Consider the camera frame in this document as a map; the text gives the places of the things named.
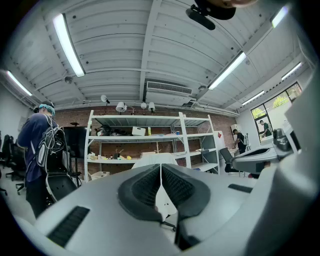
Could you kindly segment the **white ceiling air conditioner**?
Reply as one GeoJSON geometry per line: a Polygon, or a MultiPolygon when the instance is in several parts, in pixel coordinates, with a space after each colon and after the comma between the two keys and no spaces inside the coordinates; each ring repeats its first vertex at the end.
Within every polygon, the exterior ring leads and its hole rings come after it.
{"type": "Polygon", "coordinates": [[[147,81],[145,99],[155,105],[178,106],[193,104],[192,89],[176,84],[147,81]]]}

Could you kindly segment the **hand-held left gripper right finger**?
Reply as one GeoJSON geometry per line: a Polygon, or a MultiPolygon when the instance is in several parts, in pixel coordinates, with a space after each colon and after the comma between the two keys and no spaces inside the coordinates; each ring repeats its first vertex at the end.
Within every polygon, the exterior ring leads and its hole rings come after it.
{"type": "Polygon", "coordinates": [[[262,179],[208,174],[162,164],[162,185],[177,209],[176,237],[162,253],[247,253],[255,224],[243,208],[262,179]]]}

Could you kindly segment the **black mesh desk chair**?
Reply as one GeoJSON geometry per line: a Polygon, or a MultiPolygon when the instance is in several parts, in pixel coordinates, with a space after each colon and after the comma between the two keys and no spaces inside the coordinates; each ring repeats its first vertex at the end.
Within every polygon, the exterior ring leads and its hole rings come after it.
{"type": "Polygon", "coordinates": [[[240,173],[241,172],[241,171],[236,170],[236,169],[233,168],[233,166],[232,166],[233,157],[232,157],[232,155],[231,155],[231,153],[230,153],[230,151],[229,151],[229,149],[227,147],[220,149],[219,152],[220,152],[220,154],[222,155],[222,157],[223,157],[223,159],[225,161],[224,171],[226,173],[229,174],[229,173],[240,173]]]}

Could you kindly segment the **white cabinet with red mark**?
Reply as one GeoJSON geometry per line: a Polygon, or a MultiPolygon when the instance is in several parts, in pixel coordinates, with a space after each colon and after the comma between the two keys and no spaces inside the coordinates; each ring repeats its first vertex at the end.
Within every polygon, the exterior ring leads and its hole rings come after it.
{"type": "Polygon", "coordinates": [[[222,131],[214,131],[213,138],[214,138],[215,148],[217,151],[226,148],[225,139],[222,131]]]}

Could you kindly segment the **black swivel chair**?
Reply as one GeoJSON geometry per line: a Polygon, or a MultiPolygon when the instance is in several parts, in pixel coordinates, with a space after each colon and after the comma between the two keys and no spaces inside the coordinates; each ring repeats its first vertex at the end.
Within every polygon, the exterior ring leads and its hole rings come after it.
{"type": "Polygon", "coordinates": [[[25,160],[25,149],[19,147],[16,143],[13,144],[12,157],[11,157],[11,169],[13,173],[11,175],[11,180],[20,179],[25,181],[26,176],[26,160],[25,160]]]}
{"type": "Polygon", "coordinates": [[[13,153],[13,137],[6,134],[4,136],[4,141],[2,145],[2,150],[0,152],[0,163],[2,163],[3,169],[8,166],[8,164],[12,161],[13,153]]]}

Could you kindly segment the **white metal shelving unit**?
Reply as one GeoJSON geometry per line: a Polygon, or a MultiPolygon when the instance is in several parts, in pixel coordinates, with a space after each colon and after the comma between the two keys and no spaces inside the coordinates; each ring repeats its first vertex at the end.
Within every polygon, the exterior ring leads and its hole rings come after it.
{"type": "Polygon", "coordinates": [[[156,142],[162,153],[171,153],[187,168],[220,173],[219,151],[215,147],[210,116],[175,115],[96,115],[90,112],[84,149],[85,182],[96,172],[116,172],[133,166],[147,154],[156,154],[156,142]],[[126,131],[126,136],[96,136],[95,128],[108,125],[126,131]],[[132,128],[145,128],[145,136],[133,136],[132,128]]]}

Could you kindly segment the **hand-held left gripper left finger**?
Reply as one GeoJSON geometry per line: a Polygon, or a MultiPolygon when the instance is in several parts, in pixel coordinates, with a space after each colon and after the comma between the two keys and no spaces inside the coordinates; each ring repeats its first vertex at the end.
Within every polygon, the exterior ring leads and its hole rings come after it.
{"type": "Polygon", "coordinates": [[[90,181],[57,201],[34,226],[43,235],[51,231],[75,207],[88,210],[65,250],[80,256],[175,256],[180,249],[157,221],[138,220],[119,203],[118,189],[125,181],[150,168],[133,168],[90,181]]]}

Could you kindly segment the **white plastic storage bin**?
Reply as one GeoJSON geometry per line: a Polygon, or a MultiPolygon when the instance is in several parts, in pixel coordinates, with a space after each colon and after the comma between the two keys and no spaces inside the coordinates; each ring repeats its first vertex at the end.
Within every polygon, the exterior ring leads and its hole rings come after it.
{"type": "Polygon", "coordinates": [[[98,171],[96,173],[93,173],[90,175],[91,177],[91,180],[97,180],[99,178],[103,178],[103,177],[106,177],[106,176],[109,176],[110,175],[110,172],[108,171],[98,171]]]}

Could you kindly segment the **black plastic chair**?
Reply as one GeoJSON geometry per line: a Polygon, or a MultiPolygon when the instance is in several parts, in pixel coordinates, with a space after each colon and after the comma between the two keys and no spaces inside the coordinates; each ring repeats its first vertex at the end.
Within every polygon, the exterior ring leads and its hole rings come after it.
{"type": "Polygon", "coordinates": [[[62,173],[48,174],[45,184],[54,203],[63,199],[78,188],[69,175],[62,173]]]}

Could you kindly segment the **long ceiling light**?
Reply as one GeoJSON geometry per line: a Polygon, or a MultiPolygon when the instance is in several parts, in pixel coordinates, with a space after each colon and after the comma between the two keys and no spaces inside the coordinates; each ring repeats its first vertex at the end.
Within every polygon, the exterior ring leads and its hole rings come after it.
{"type": "Polygon", "coordinates": [[[243,106],[251,103],[252,101],[254,101],[255,99],[259,98],[260,96],[262,96],[265,93],[264,90],[260,91],[259,93],[257,93],[256,95],[254,95],[253,97],[249,98],[248,100],[246,100],[245,102],[242,103],[243,106]]]}
{"type": "Polygon", "coordinates": [[[217,76],[217,78],[208,86],[209,90],[214,90],[223,82],[245,59],[247,55],[241,51],[235,59],[217,76]]]}
{"type": "Polygon", "coordinates": [[[271,25],[273,28],[276,28],[280,22],[286,17],[289,12],[289,7],[283,6],[277,14],[271,19],[271,25]]]}
{"type": "Polygon", "coordinates": [[[80,78],[85,76],[85,71],[79,61],[72,39],[70,37],[69,29],[64,14],[60,13],[56,15],[53,20],[53,26],[63,49],[63,52],[74,72],[74,74],[80,78]]]}
{"type": "Polygon", "coordinates": [[[289,76],[291,76],[296,70],[298,70],[302,66],[302,63],[297,63],[292,69],[290,69],[286,74],[281,77],[281,80],[286,80],[289,76]]]}
{"type": "Polygon", "coordinates": [[[19,81],[17,80],[17,78],[8,70],[6,72],[6,74],[8,75],[8,77],[20,88],[22,89],[28,96],[32,96],[32,93],[27,89],[25,88],[25,86],[19,81]]]}

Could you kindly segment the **black office chair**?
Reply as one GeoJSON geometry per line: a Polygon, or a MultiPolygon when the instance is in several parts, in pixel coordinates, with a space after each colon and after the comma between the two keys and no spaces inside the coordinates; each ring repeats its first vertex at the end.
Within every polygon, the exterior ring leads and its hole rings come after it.
{"type": "Polygon", "coordinates": [[[161,224],[165,225],[165,226],[168,226],[168,227],[171,227],[173,232],[176,232],[176,230],[177,230],[177,228],[176,228],[176,226],[174,224],[171,224],[171,223],[169,223],[167,221],[163,221],[161,224]]]}

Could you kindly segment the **black bag pile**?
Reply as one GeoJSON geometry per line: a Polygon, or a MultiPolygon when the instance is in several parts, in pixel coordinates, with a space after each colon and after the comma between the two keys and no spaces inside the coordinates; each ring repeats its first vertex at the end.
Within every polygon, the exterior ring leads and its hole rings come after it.
{"type": "Polygon", "coordinates": [[[96,136],[126,136],[127,132],[121,129],[112,128],[109,125],[102,125],[99,128],[95,128],[96,136]]]}

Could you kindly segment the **black monitor on stand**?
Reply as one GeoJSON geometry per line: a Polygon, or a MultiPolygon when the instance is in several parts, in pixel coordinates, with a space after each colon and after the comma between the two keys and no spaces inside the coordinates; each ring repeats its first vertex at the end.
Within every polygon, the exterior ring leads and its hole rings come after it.
{"type": "Polygon", "coordinates": [[[85,157],[86,127],[64,127],[64,135],[70,156],[83,159],[85,157]]]}

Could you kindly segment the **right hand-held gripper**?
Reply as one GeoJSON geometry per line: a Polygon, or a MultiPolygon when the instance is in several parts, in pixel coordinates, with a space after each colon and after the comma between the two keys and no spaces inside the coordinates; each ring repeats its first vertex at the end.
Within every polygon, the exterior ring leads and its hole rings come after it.
{"type": "MultiPolygon", "coordinates": [[[[320,72],[314,72],[302,94],[285,112],[286,122],[277,130],[275,148],[283,152],[320,155],[320,72]]],[[[247,173],[260,173],[265,163],[277,163],[278,156],[269,154],[271,147],[246,151],[232,160],[232,167],[247,173]]]]}

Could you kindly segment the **large window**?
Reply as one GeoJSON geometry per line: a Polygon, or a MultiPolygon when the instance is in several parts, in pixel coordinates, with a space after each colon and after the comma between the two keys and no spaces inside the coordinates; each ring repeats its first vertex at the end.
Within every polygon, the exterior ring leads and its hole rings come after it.
{"type": "Polygon", "coordinates": [[[271,135],[274,130],[283,126],[287,120],[285,112],[292,106],[293,101],[301,93],[302,88],[296,82],[277,96],[251,110],[259,142],[271,135]]]}

